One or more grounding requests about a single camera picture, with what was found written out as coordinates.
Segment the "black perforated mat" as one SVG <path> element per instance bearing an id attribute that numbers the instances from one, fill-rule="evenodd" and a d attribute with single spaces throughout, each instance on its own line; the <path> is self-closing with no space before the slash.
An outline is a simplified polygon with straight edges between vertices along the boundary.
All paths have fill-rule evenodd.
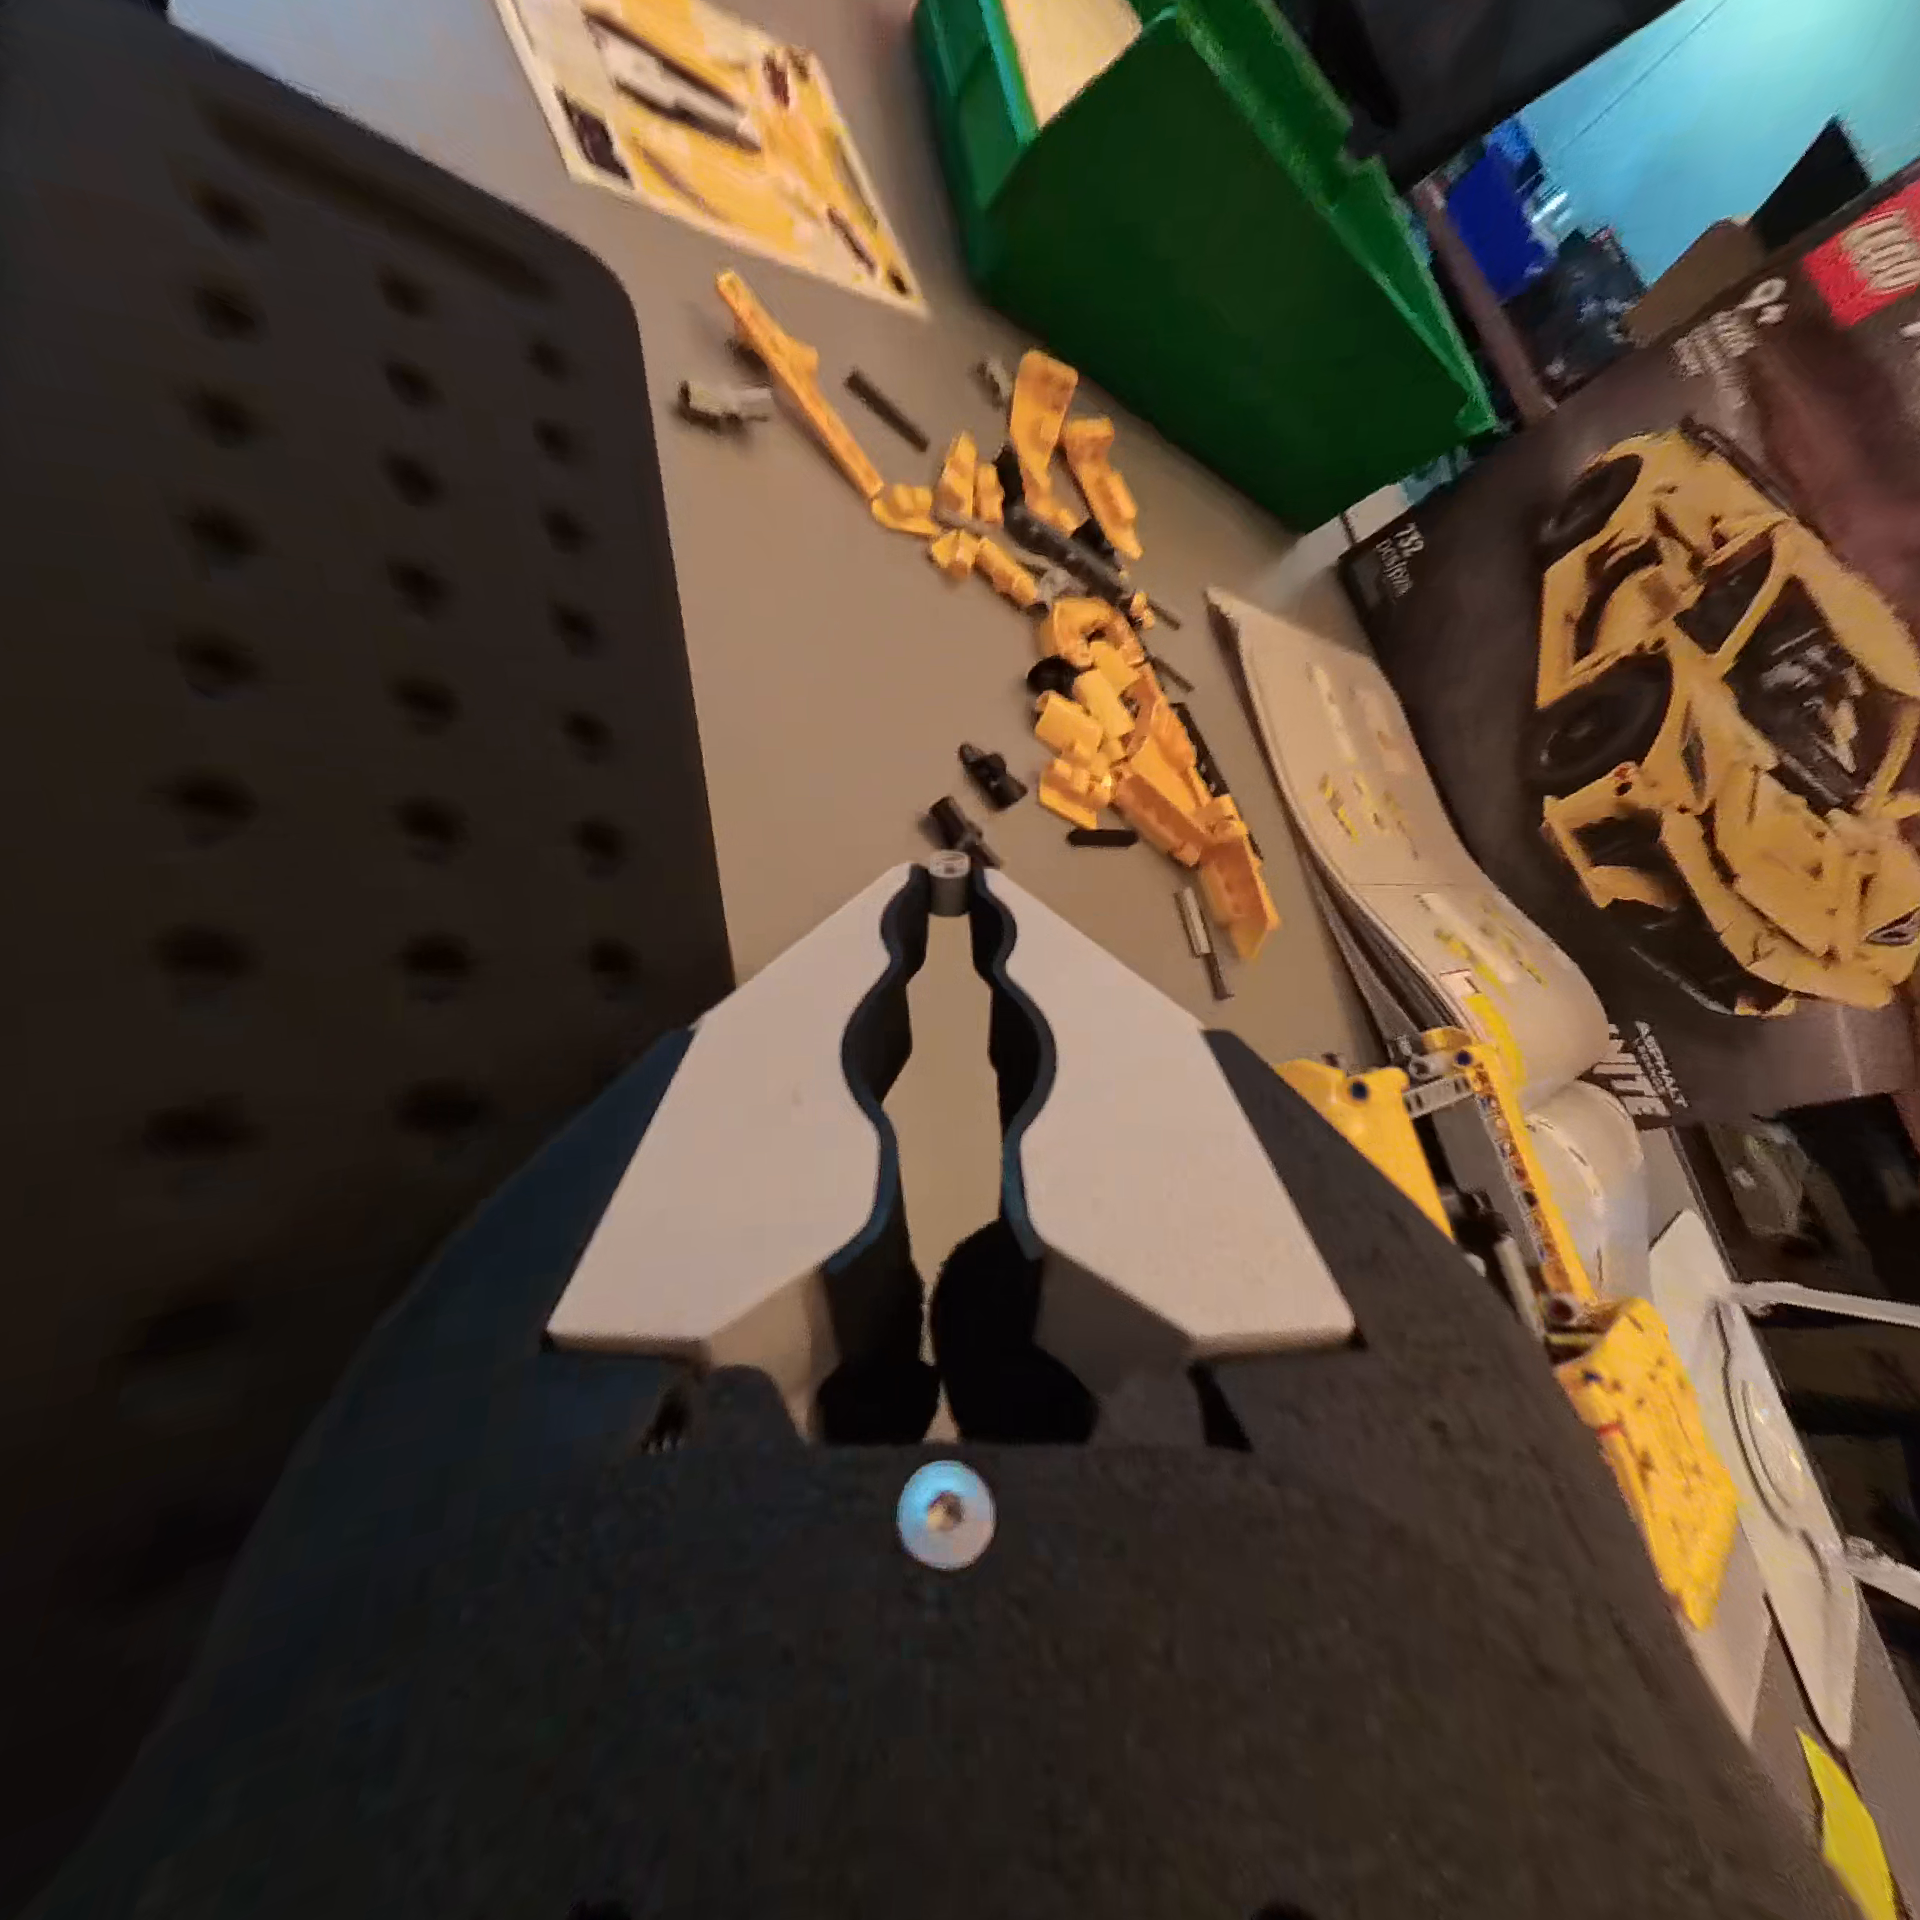
<path id="1" fill-rule="evenodd" d="M 731 982 L 633 310 L 141 6 L 4 6 L 4 1832 L 432 1249 Z"/>

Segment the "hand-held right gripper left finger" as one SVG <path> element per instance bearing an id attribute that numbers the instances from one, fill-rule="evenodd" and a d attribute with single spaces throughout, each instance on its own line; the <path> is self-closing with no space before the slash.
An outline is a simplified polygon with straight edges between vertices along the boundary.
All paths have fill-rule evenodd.
<path id="1" fill-rule="evenodd" d="M 552 1346 L 755 1369 L 840 1442 L 927 1431 L 939 1385 L 885 1099 L 929 922 L 929 870 L 885 871 L 687 1033 Z"/>

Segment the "black toy car box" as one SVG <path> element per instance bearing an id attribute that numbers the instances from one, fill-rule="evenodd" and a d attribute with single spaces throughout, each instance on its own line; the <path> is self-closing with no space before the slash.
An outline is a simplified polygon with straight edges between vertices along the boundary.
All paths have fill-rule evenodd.
<path id="1" fill-rule="evenodd" d="M 1681 1121 L 1916 1096 L 1916 289 L 1911 163 L 1338 568 Z"/>

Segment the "yellow paper scrap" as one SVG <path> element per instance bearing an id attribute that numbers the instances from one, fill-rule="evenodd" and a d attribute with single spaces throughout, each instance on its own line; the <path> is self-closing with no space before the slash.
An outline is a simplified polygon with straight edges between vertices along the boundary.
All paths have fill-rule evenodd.
<path id="1" fill-rule="evenodd" d="M 1904 1918 L 1881 1832 L 1852 1775 L 1812 1735 L 1799 1746 L 1817 1808 L 1817 1846 L 1861 1918 Z"/>

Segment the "instruction sheet on stand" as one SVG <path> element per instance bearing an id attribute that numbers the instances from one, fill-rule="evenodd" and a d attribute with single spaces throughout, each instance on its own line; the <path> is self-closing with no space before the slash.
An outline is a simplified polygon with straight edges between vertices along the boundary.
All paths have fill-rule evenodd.
<path id="1" fill-rule="evenodd" d="M 1708 1220 L 1679 1211 L 1648 1249 L 1651 1300 L 1693 1385 L 1704 1425 L 1736 1481 L 1736 1616 L 1768 1606 L 1817 1731 L 1857 1731 L 1864 1591 L 1919 1606 L 1916 1567 L 1844 1529 L 1815 1475 L 1763 1350 L 1770 1308 L 1835 1311 L 1869 1328 L 1916 1328 L 1916 1311 L 1793 1282 L 1741 1284 Z"/>

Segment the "building instruction booklet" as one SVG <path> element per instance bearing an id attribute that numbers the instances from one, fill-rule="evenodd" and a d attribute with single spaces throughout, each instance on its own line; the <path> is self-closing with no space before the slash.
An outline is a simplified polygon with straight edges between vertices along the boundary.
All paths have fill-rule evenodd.
<path id="1" fill-rule="evenodd" d="M 1600 996 L 1461 842 L 1409 718 L 1352 648 L 1207 593 L 1335 943 L 1384 1041 L 1452 1026 L 1498 1064 L 1541 1198 L 1605 1298 L 1648 1297 L 1648 1172 Z"/>

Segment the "yellow black sticker sheet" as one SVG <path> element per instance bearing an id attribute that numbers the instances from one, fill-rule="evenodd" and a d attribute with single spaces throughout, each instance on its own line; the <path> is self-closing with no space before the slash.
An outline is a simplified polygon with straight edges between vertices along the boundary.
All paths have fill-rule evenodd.
<path id="1" fill-rule="evenodd" d="M 707 3 L 496 3 L 567 176 L 924 318 L 823 63 Z"/>

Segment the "grey desk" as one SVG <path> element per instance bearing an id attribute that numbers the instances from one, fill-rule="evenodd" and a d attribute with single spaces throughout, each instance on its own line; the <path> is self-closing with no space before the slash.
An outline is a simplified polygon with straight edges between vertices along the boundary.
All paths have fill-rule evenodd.
<path id="1" fill-rule="evenodd" d="M 575 184 L 511 46 L 480 3 L 194 3 L 176 23 L 600 254 L 628 290 L 657 410 L 664 495 L 696 686 L 712 835 L 739 976 L 776 960 L 843 902 L 927 851 L 924 808 L 954 791 L 968 738 L 1012 753 L 1032 644 L 983 584 L 948 584 L 924 552 L 873 527 L 811 438 L 763 423 L 739 440 L 676 418 L 687 378 L 730 361 L 713 276 L 739 267 L 776 318 L 823 356 L 826 387 L 891 478 L 911 451 L 841 391 L 866 372 L 927 433 L 991 425 L 983 356 L 1025 332 L 977 299 L 901 3 L 730 6 L 811 50 L 850 123 L 879 201 L 911 254 L 927 313 L 723 248 L 707 232 Z M 1047 823 L 991 832 L 1021 888 L 1197 1017 L 1263 1057 L 1384 1048 L 1320 919 L 1290 816 L 1207 624 L 1205 591 L 1323 624 L 1360 648 L 1330 578 L 1332 536 L 1291 534 L 1120 415 L 1120 466 L 1144 505 L 1146 578 L 1181 612 L 1169 656 L 1265 843 L 1283 926 L 1234 1000 L 1215 1003 L 1188 958 L 1167 865 L 1071 851 Z"/>

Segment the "pile of yellow bricks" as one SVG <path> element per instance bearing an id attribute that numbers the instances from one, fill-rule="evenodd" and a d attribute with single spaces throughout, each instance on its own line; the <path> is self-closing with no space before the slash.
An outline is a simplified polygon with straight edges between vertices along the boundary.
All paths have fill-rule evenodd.
<path id="1" fill-rule="evenodd" d="M 948 580 L 979 580 L 1033 631 L 1032 734 L 1044 764 L 1027 796 L 1077 849 L 1148 847 L 1184 876 L 1197 960 L 1256 962 L 1281 930 L 1265 856 L 1192 720 L 1186 674 L 1157 649 L 1177 618 L 1137 580 L 1139 505 L 1116 466 L 1116 420 L 1077 408 L 1081 375 L 1044 350 L 985 367 L 995 451 L 959 430 L 929 483 L 891 483 L 827 398 L 820 356 L 733 271 L 713 290 L 733 344 L 868 516 Z"/>

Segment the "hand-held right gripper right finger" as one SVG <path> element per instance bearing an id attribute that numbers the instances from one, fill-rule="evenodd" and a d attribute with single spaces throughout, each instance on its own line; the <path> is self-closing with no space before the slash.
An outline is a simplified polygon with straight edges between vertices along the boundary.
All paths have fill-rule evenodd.
<path id="1" fill-rule="evenodd" d="M 1139 1385 L 1335 1353 L 1355 1311 L 1225 1066 L 1225 1035 L 977 871 L 996 1215 L 930 1298 L 961 1436 L 1080 1446 Z"/>

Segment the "green plastic bin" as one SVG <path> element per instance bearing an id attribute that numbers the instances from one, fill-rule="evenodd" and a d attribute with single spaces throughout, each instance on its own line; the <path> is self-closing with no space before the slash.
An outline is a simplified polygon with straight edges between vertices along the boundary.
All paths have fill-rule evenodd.
<path id="1" fill-rule="evenodd" d="M 911 30 L 981 298 L 1295 530 L 1498 433 L 1402 195 L 1271 6 L 1120 6 L 1042 118 L 1011 6 Z"/>

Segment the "yellow brick toy car model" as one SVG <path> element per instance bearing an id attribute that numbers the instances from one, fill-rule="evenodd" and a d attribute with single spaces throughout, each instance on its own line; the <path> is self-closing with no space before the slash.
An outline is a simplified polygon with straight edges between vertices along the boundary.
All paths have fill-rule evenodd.
<path id="1" fill-rule="evenodd" d="M 1548 1359 L 1631 1511 L 1676 1615 L 1715 1623 L 1737 1544 L 1737 1486 L 1667 1321 L 1600 1287 L 1496 1048 L 1461 1026 L 1354 1070 L 1332 1054 L 1276 1074 L 1453 1246 L 1479 1262 Z"/>

